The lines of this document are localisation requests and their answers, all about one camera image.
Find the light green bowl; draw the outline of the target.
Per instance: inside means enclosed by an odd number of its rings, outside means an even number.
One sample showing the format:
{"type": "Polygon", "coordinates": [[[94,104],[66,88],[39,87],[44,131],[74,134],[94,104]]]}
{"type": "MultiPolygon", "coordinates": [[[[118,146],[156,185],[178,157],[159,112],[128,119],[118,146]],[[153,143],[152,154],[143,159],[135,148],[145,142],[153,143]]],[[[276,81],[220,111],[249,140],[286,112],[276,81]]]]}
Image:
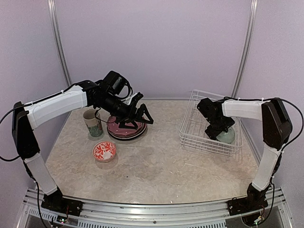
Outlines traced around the light green bowl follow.
{"type": "Polygon", "coordinates": [[[233,127],[228,128],[227,132],[222,131],[216,137],[216,139],[222,143],[233,143],[233,141],[235,140],[235,131],[234,131],[233,127]]]}

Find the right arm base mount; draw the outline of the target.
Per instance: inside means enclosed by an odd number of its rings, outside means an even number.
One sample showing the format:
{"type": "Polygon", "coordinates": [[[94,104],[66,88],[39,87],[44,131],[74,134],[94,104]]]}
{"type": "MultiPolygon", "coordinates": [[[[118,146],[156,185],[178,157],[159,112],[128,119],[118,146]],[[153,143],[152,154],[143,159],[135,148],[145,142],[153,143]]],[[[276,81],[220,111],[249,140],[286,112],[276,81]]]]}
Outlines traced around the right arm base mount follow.
{"type": "Polygon", "coordinates": [[[246,197],[228,200],[227,206],[230,216],[266,208],[268,206],[266,191],[248,190],[246,197]]]}

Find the light blue flower plate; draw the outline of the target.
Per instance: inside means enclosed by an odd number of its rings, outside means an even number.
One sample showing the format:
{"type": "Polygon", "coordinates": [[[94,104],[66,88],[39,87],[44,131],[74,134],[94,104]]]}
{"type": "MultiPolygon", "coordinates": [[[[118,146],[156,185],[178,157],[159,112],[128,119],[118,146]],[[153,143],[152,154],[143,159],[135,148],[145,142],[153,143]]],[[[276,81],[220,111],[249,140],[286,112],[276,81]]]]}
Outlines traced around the light blue flower plate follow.
{"type": "Polygon", "coordinates": [[[131,138],[140,135],[145,130],[145,125],[140,124],[137,130],[134,129],[121,129],[116,123],[111,123],[107,126],[110,135],[116,138],[131,138]]]}

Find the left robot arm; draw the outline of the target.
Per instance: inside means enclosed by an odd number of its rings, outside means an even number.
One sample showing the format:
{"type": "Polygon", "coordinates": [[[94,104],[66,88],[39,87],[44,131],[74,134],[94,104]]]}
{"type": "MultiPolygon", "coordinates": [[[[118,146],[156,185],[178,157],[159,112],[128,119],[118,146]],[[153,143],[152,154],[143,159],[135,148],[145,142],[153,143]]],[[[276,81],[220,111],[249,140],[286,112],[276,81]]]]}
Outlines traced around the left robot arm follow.
{"type": "Polygon", "coordinates": [[[25,104],[17,102],[2,120],[12,115],[11,134],[18,155],[11,159],[0,159],[5,162],[22,160],[29,177],[44,194],[42,208],[78,215],[83,203],[63,196],[41,156],[34,131],[59,116],[90,106],[97,111],[102,109],[108,112],[114,117],[114,124],[118,128],[137,130],[139,123],[154,122],[146,105],[137,106],[142,98],[143,94],[134,93],[125,77],[110,71],[105,78],[96,82],[84,80],[36,101],[25,104]]]}

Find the teal floral cup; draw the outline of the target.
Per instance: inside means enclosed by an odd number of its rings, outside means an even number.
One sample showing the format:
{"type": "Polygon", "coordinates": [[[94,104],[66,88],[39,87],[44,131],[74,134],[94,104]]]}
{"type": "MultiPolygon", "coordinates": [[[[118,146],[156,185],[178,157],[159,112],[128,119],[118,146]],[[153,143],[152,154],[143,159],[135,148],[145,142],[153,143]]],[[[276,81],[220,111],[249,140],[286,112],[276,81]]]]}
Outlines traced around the teal floral cup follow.
{"type": "Polygon", "coordinates": [[[83,113],[83,119],[92,137],[99,137],[103,134],[102,123],[95,116],[94,109],[88,109],[83,113]]]}

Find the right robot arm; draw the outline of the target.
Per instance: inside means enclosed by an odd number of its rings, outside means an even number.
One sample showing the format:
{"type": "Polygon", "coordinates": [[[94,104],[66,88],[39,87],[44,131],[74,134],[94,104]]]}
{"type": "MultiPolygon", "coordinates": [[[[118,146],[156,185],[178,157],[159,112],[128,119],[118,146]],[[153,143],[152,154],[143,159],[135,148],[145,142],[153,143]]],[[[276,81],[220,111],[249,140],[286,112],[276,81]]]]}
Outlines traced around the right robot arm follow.
{"type": "Polygon", "coordinates": [[[257,173],[247,188],[247,195],[227,202],[231,215],[250,212],[268,206],[266,193],[272,186],[272,180],[277,172],[285,148],[295,141],[301,133],[293,139],[293,124],[285,105],[294,109],[297,106],[285,99],[274,97],[267,99],[240,99],[224,97],[212,101],[203,98],[197,104],[198,111],[209,123],[205,130],[207,136],[216,140],[218,136],[227,132],[235,123],[233,118],[239,117],[247,121],[260,121],[260,127],[248,126],[253,130],[253,136],[260,136],[260,140],[253,139],[254,145],[260,145],[263,151],[257,173]]]}

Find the red white small bowl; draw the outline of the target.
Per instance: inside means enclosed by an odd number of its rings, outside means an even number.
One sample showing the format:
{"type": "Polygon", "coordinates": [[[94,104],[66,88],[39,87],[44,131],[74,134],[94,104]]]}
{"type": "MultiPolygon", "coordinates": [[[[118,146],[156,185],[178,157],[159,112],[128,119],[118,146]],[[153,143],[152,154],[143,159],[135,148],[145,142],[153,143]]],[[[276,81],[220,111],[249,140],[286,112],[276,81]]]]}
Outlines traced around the red white small bowl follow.
{"type": "Polygon", "coordinates": [[[109,162],[116,155],[116,145],[110,141],[99,142],[93,147],[92,155],[99,162],[109,162]]]}

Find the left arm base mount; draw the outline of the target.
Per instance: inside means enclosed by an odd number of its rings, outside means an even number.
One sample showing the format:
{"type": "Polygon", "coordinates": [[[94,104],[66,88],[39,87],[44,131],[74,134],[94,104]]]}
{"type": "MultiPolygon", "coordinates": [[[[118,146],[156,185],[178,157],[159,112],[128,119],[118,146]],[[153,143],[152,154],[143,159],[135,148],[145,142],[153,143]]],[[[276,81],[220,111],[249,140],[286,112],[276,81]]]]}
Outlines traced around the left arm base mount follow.
{"type": "Polygon", "coordinates": [[[79,217],[83,202],[65,198],[61,190],[57,188],[57,190],[50,195],[44,194],[41,206],[50,211],[79,217]]]}

